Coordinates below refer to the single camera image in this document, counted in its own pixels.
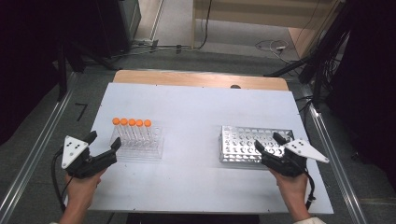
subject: orange cap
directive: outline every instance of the orange cap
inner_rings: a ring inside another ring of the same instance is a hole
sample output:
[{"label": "orange cap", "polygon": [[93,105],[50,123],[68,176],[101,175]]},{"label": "orange cap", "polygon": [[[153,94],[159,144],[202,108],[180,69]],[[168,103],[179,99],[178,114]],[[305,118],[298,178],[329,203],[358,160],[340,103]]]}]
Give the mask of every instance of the orange cap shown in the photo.
[{"label": "orange cap", "polygon": [[114,118],[113,119],[113,124],[114,125],[119,125],[120,124],[120,119],[119,118]]},{"label": "orange cap", "polygon": [[136,121],[134,119],[129,119],[129,126],[135,126]]},{"label": "orange cap", "polygon": [[121,119],[121,124],[126,125],[128,123],[128,119]]},{"label": "orange cap", "polygon": [[142,127],[143,126],[143,120],[139,119],[136,121],[136,126],[137,127]]},{"label": "orange cap", "polygon": [[145,120],[145,126],[146,126],[146,127],[151,126],[151,120],[146,119],[146,120]]}]

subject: test tube rack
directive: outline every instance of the test tube rack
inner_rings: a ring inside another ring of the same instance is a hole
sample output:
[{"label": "test tube rack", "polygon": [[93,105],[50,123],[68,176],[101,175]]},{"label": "test tube rack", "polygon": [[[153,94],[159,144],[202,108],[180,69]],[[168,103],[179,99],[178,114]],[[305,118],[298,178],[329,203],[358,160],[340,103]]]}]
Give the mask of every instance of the test tube rack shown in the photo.
[{"label": "test tube rack", "polygon": [[117,158],[128,159],[160,159],[163,156],[163,128],[149,127],[150,131],[131,134],[131,130],[119,129],[114,126],[110,144],[120,138],[121,147],[117,151]]},{"label": "test tube rack", "polygon": [[285,148],[273,139],[274,133],[279,133],[287,141],[294,139],[292,130],[221,126],[219,161],[236,166],[265,167],[261,165],[262,154],[254,147],[254,142],[258,140],[265,151],[282,157]]}]

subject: hand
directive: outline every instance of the hand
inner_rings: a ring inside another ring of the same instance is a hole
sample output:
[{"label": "hand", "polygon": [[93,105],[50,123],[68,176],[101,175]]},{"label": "hand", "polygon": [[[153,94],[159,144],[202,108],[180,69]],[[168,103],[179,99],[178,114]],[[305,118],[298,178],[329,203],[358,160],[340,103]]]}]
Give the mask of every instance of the hand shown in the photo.
[{"label": "hand", "polygon": [[296,177],[283,176],[275,170],[269,169],[276,178],[283,201],[289,209],[294,221],[310,218],[305,207],[305,191],[308,177],[305,174]]},{"label": "hand", "polygon": [[[82,223],[87,209],[91,206],[93,194],[101,182],[100,176],[105,171],[106,169],[85,179],[72,179],[67,187],[67,207],[59,223]],[[68,183],[71,178],[70,175],[66,175],[65,182]]]}]

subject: white tabletop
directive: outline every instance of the white tabletop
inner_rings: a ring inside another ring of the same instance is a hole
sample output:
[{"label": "white tabletop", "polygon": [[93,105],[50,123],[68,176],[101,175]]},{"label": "white tabletop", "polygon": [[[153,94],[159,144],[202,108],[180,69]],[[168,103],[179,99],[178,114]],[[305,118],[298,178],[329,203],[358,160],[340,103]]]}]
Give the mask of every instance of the white tabletop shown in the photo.
[{"label": "white tabletop", "polygon": [[[91,210],[287,212],[268,171],[230,169],[219,162],[219,133],[221,125],[233,125],[290,129],[306,139],[291,92],[109,83],[92,127],[98,133],[90,146],[92,155],[109,149],[114,117],[151,119],[163,127],[163,157],[110,166]],[[317,198],[309,211],[332,214],[316,162],[308,160],[307,167]]]}]

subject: test tube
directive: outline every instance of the test tube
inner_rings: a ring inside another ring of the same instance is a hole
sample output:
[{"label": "test tube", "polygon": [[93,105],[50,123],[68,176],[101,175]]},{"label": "test tube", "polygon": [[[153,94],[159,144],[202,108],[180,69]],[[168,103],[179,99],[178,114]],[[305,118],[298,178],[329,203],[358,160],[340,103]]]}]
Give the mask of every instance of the test tube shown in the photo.
[{"label": "test tube", "polygon": [[151,133],[151,120],[146,119],[145,120],[145,127],[146,127],[146,134],[148,136],[148,140],[152,141],[152,133]]},{"label": "test tube", "polygon": [[145,140],[144,131],[143,131],[143,120],[138,119],[136,121],[137,130],[139,131],[139,135],[142,141]]},{"label": "test tube", "polygon": [[114,124],[114,128],[117,130],[117,133],[119,133],[119,137],[120,139],[123,139],[123,132],[122,132],[122,128],[120,125],[120,119],[119,118],[114,118],[113,119],[113,124]]},{"label": "test tube", "polygon": [[120,123],[121,123],[122,132],[125,133],[124,139],[125,139],[125,140],[131,140],[131,139],[132,139],[132,136],[131,136],[131,134],[128,132],[128,126],[126,126],[126,125],[128,124],[128,119],[121,119],[121,120],[120,120]]},{"label": "test tube", "polygon": [[136,125],[136,121],[134,119],[129,119],[128,123],[129,123],[129,129],[130,129],[134,139],[136,139],[136,141],[137,141],[137,134],[136,134],[136,131],[134,129],[135,125]]}]

